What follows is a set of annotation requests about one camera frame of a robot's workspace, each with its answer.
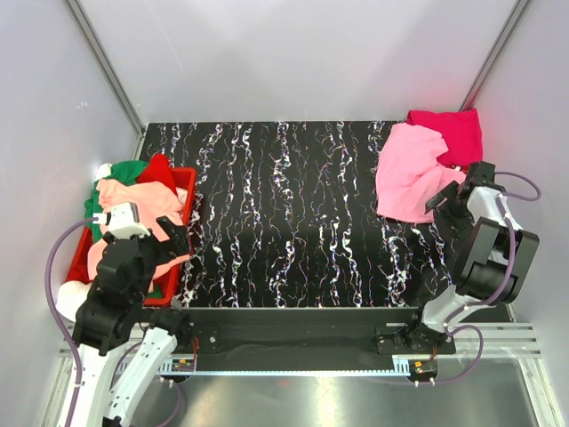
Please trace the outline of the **pink t shirt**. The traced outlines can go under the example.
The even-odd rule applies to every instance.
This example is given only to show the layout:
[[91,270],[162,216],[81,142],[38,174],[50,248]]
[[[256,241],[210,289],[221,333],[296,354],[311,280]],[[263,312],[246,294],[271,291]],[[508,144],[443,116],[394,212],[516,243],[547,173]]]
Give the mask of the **pink t shirt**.
[[451,182],[462,183],[466,178],[465,173],[438,163],[447,150],[437,131],[407,123],[393,125],[378,160],[376,213],[401,222],[433,222],[426,203]]

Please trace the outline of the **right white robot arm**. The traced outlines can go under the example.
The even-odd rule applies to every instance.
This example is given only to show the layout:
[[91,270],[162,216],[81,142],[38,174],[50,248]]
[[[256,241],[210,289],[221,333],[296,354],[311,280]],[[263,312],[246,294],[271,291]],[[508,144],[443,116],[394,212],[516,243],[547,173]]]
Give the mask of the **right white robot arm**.
[[403,332],[408,350],[425,352],[439,346],[468,315],[519,295],[540,239],[514,218],[511,193],[496,183],[493,164],[469,166],[464,182],[452,181],[425,204],[460,242],[451,268],[452,283],[422,305]]

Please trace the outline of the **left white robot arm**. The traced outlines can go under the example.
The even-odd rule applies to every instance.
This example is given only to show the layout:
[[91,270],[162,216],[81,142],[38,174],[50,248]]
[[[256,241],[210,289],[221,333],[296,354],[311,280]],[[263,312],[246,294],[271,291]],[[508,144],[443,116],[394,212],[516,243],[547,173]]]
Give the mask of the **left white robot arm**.
[[166,240],[134,222],[104,236],[95,279],[76,312],[61,426],[130,425],[159,367],[191,344],[190,317],[173,307],[154,310],[142,340],[130,342],[157,267],[189,252],[184,226],[165,216],[156,223]]

